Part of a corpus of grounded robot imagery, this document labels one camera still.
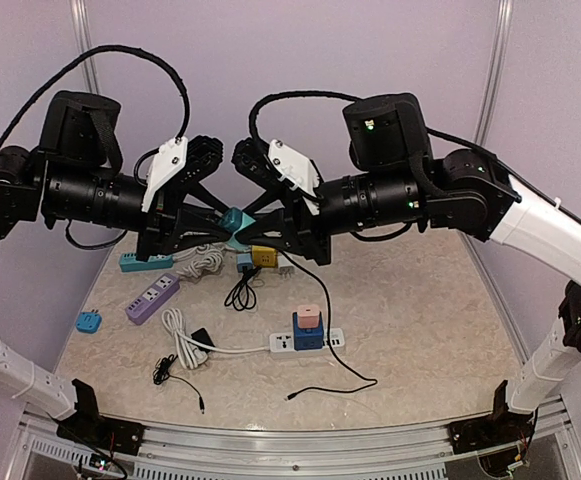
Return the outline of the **teal plug adapter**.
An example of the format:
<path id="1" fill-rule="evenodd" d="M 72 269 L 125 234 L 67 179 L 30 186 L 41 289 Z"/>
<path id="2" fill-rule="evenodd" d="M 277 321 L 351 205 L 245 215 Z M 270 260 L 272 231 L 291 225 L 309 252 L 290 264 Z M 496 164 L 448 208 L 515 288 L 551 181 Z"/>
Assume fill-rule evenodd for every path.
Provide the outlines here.
<path id="1" fill-rule="evenodd" d="M 255 222 L 255 219 L 236 207 L 229 208 L 221 217 L 219 225 L 231 234 L 225 245 L 239 252 L 249 250 L 248 245 L 244 245 L 236 240 L 236 233 Z"/>

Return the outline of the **pink plug adapter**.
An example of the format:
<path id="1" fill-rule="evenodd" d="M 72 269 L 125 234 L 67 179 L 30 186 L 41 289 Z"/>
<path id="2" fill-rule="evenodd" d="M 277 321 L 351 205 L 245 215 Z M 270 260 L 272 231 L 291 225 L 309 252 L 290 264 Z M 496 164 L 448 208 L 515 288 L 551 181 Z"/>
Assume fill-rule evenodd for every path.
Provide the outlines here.
<path id="1" fill-rule="evenodd" d="M 296 325 L 301 330 L 312 330 L 321 323 L 321 309 L 316 304 L 299 305 L 296 310 Z"/>

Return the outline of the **dark blue cube socket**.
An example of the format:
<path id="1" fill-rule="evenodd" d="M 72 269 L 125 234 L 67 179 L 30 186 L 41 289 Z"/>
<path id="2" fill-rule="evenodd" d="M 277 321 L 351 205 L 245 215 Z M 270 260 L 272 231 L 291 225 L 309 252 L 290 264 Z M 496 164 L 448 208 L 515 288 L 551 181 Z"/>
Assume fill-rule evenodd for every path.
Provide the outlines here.
<path id="1" fill-rule="evenodd" d="M 299 325 L 299 314 L 293 313 L 293 348 L 295 351 L 320 350 L 324 346 L 324 327 L 322 315 L 314 327 L 302 328 Z"/>

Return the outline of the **white power strip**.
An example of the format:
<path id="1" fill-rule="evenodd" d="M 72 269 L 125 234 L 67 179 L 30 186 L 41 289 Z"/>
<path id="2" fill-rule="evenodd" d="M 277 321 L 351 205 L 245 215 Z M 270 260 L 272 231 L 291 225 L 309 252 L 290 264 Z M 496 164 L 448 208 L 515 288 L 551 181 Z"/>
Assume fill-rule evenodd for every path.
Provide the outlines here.
<path id="1" fill-rule="evenodd" d="M 341 328 L 333 328 L 330 332 L 332 346 L 336 353 L 342 353 L 346 349 L 346 338 Z M 293 334 L 291 332 L 275 332 L 269 335 L 269 351 L 273 358 L 290 359 L 329 355 L 330 350 L 326 345 L 320 350 L 295 351 L 293 348 Z"/>

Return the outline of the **light blue plug adapter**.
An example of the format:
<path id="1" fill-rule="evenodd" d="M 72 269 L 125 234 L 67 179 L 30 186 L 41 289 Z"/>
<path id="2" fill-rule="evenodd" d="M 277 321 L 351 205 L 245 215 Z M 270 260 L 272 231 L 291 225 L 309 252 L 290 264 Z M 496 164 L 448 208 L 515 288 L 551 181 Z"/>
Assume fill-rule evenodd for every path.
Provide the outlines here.
<path id="1" fill-rule="evenodd" d="M 236 255 L 236 267 L 239 273 L 254 269 L 253 259 L 250 253 L 238 253 Z"/>

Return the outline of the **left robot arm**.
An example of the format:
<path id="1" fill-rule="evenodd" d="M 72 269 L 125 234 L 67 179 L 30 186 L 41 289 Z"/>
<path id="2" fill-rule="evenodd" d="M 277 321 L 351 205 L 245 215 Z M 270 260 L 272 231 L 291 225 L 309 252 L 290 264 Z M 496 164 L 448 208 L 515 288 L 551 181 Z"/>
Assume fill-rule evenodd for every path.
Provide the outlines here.
<path id="1" fill-rule="evenodd" d="M 117 101 L 101 95 L 59 91 L 34 149 L 0 142 L 0 241 L 18 223 L 37 219 L 47 227 L 80 221 L 133 232 L 143 261 L 228 239 L 217 222 L 226 207 L 203 186 L 222 162 L 221 141 L 178 131 L 151 152 L 140 182 L 122 171 L 115 135 L 120 111 Z M 90 385 L 50 373 L 1 339 L 0 385 L 45 412 L 62 438 L 97 453 L 139 450 L 142 424 L 104 416 Z"/>

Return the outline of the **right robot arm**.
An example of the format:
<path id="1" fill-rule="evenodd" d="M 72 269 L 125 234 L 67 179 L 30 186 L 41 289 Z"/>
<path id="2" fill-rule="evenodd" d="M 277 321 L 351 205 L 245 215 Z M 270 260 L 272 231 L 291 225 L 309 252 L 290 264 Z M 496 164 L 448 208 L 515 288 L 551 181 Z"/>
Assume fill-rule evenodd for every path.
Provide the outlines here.
<path id="1" fill-rule="evenodd" d="M 581 362 L 581 219 L 463 139 L 435 158 L 436 131 L 410 93 L 345 97 L 354 176 L 325 181 L 315 163 L 256 127 L 233 153 L 235 169 L 262 189 L 247 208 L 240 243 L 289 252 L 320 265 L 331 239 L 397 225 L 458 230 L 528 254 L 568 278 L 551 332 L 517 376 L 496 389 L 492 411 L 450 424 L 453 451 L 529 441 L 547 394 Z"/>

